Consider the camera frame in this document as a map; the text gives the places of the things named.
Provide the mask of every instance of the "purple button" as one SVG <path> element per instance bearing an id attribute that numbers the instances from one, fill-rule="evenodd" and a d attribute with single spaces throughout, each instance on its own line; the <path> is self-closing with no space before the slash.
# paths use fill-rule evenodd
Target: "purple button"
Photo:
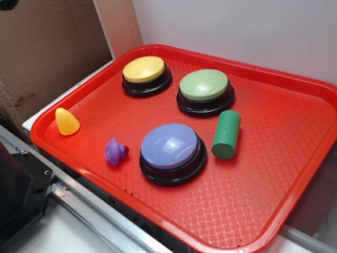
<path id="1" fill-rule="evenodd" d="M 143 140 L 141 153 L 152 167 L 161 170 L 188 163 L 197 151 L 195 132 L 183 124 L 166 124 L 151 131 Z"/>

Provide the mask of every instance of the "textured tray surface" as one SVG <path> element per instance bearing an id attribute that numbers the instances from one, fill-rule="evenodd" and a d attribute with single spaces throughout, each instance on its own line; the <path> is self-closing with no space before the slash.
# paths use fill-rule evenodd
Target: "textured tray surface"
<path id="1" fill-rule="evenodd" d="M 235 66 L 227 72 L 226 60 L 198 55 L 195 61 L 187 55 L 191 52 L 154 47 L 130 52 L 45 112 L 33 125 L 33 141 L 199 251 L 263 247 L 277 234 L 330 149 L 336 135 L 336 105 L 324 94 L 310 95 L 310 83 L 296 91 L 288 89 L 289 84 L 284 88 L 277 77 L 275 86 L 268 80 L 254 81 L 249 73 L 242 77 Z M 130 60 L 150 54 L 163 58 L 173 83 L 156 96 L 132 98 L 123 92 L 122 69 Z M 206 67 L 225 72 L 235 88 L 231 110 L 242 122 L 232 160 L 219 160 L 211 152 L 218 117 L 193 118 L 176 104 L 180 80 Z M 250 70 L 251 75 L 260 70 Z M 76 134 L 60 135 L 53 115 L 57 107 L 69 109 L 79 120 Z M 193 181 L 159 187 L 142 175 L 140 147 L 151 130 L 172 122 L 186 124 L 200 136 L 208 162 Z M 112 138 L 130 147 L 118 167 L 104 159 Z"/>

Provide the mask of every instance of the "yellow button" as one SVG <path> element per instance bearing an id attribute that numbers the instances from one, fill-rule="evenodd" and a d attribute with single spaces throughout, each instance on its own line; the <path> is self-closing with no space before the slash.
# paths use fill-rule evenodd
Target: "yellow button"
<path id="1" fill-rule="evenodd" d="M 165 70 L 164 61 L 157 56 L 145 56 L 129 62 L 123 69 L 124 78 L 132 83 L 156 79 Z"/>

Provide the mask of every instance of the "green button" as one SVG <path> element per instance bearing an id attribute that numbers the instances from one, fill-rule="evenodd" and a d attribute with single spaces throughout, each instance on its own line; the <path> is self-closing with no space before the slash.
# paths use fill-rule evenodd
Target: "green button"
<path id="1" fill-rule="evenodd" d="M 207 101 L 221 96 L 228 87 L 227 76 L 219 70 L 194 71 L 180 82 L 182 95 L 193 101 Z"/>

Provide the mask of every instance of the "yellow ribbed cone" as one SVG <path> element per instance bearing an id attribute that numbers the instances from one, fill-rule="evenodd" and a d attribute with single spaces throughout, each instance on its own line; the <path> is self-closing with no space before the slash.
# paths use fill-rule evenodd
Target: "yellow ribbed cone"
<path id="1" fill-rule="evenodd" d="M 58 129 L 62 135 L 71 135 L 80 129 L 78 120 L 66 109 L 56 109 L 55 118 Z"/>

